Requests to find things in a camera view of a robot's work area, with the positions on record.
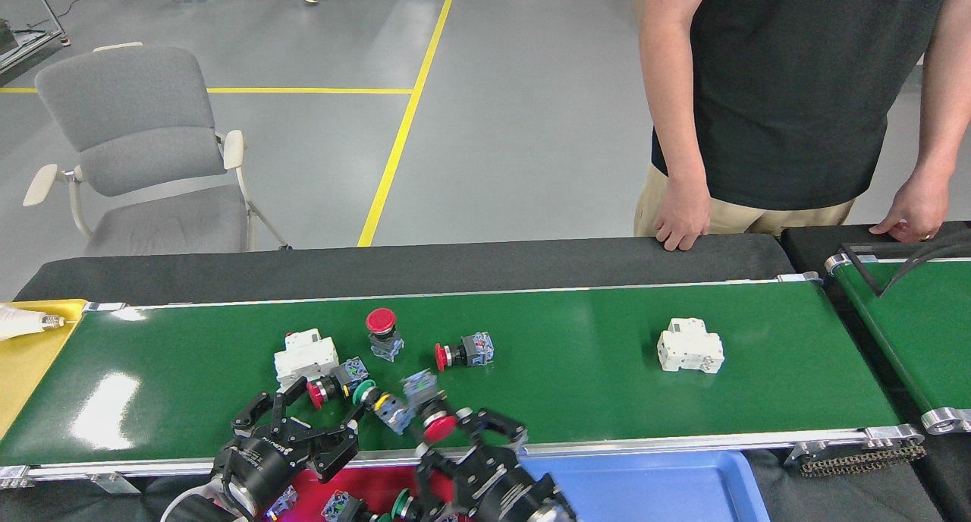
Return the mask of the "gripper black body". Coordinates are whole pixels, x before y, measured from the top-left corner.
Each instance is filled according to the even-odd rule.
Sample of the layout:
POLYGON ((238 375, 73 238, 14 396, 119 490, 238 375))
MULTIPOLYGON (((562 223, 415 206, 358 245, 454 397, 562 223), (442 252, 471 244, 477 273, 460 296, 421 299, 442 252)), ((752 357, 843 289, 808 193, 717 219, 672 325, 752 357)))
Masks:
POLYGON ((232 439, 215 457, 211 487, 223 507, 256 518, 281 497, 309 456, 308 445, 232 439))
POLYGON ((470 452, 438 460, 452 483, 452 505, 475 521, 551 521, 552 477, 537 480, 513 452, 470 452))

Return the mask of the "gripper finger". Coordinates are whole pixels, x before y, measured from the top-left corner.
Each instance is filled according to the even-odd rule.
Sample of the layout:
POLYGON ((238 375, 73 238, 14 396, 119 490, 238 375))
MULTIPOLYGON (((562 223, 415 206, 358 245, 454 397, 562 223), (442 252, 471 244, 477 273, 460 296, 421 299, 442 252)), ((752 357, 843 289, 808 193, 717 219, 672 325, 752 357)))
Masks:
POLYGON ((485 452, 487 448, 496 449, 497 455, 502 455, 503 459, 509 459, 513 464, 520 463, 519 455, 523 453, 523 447, 528 440, 528 429, 519 420, 500 414, 498 411, 482 408, 472 411, 471 408, 464 407, 455 412, 458 418, 458 426, 465 433, 470 449, 468 452, 457 459, 459 464, 474 455, 485 452), (498 433, 507 439, 506 446, 493 446, 486 443, 483 436, 486 432, 498 433))
POLYGON ((451 515, 458 515, 454 503, 454 490, 448 500, 444 500, 433 489, 434 477, 451 482, 458 475, 458 463, 444 456, 425 442, 420 442, 415 450, 419 462, 415 467, 417 492, 416 521, 442 521, 451 515))
POLYGON ((261 391, 254 395, 253 400, 240 409, 236 415, 232 429, 234 431, 234 442, 239 442, 253 435, 257 431, 257 422, 268 411, 272 412, 271 422, 260 429, 268 431, 269 435, 275 439, 282 439, 286 443, 302 443, 306 441, 303 436, 306 425, 296 425, 292 419, 287 418, 285 411, 306 391, 305 382, 295 382, 287 388, 284 393, 273 393, 261 391))
POLYGON ((291 432, 291 443, 308 443, 310 460, 320 483, 333 480, 360 452, 362 408, 354 408, 337 426, 291 432))

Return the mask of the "person's left hand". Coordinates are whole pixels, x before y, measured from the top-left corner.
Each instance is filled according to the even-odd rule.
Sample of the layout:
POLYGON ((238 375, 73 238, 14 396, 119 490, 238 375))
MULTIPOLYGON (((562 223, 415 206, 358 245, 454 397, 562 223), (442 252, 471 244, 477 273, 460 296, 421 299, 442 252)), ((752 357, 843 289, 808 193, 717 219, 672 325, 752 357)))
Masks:
POLYGON ((932 239, 949 211, 949 180, 947 175, 913 172, 870 234, 887 234, 901 243, 932 239))

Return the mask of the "person's right hand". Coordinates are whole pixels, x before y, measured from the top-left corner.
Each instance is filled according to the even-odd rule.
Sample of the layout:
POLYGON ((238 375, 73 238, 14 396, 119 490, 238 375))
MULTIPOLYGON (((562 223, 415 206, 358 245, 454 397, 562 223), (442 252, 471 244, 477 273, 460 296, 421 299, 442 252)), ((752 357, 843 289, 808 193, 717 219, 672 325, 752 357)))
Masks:
POLYGON ((653 227, 655 238, 666 251, 689 251, 698 238, 708 234, 711 197, 705 176, 668 178, 653 227))

